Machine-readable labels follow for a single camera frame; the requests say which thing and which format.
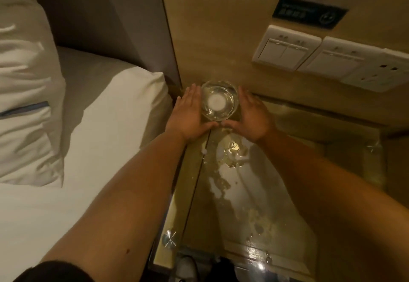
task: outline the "bed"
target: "bed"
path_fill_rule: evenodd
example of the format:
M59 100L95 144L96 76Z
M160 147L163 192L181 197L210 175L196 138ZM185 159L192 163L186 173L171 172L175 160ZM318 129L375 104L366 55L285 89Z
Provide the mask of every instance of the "bed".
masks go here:
M58 52L66 80L63 186L0 184L0 281L37 264L116 171L164 130L172 109L162 73Z

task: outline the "forearm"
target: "forearm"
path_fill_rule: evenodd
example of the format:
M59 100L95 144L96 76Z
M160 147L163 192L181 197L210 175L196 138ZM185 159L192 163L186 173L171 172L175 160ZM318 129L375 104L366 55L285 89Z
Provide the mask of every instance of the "forearm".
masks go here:
M171 131L153 140L122 167L43 261L74 263L97 282L138 280L184 146L182 136Z
M279 131L269 133L259 145L300 214L319 235L355 238L393 258L395 264L408 260L409 246L401 240L409 233L405 207Z

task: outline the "hand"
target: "hand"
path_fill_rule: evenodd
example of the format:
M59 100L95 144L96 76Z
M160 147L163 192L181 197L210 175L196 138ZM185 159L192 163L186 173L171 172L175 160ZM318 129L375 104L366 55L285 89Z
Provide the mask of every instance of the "hand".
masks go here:
M183 139L191 141L204 134L211 128L218 127L218 122L202 124L202 89L196 84L186 88L183 97L177 97L175 107L169 118L165 131L175 131Z
M238 98L241 105L241 121L227 119L222 126L232 128L249 141L256 143L271 131L276 131L274 118L263 102L239 86Z

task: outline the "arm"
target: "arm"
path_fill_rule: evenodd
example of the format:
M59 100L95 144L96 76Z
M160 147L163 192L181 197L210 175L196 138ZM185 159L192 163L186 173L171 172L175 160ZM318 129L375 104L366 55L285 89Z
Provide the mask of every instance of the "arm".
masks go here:
M42 262L72 263L96 282L138 281L186 143L218 125L200 123L200 105L200 87L192 85L178 97L166 131L118 171Z
M300 214L319 237L352 246L373 280L409 279L409 211L358 176L275 128L265 105L239 88L242 121L225 127L258 144L280 173Z

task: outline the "black sleeve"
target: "black sleeve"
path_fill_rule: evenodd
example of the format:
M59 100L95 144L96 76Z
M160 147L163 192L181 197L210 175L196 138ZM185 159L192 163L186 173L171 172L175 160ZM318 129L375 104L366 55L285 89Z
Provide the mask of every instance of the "black sleeve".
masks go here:
M77 266L57 260L44 262L24 271L14 282L94 282Z

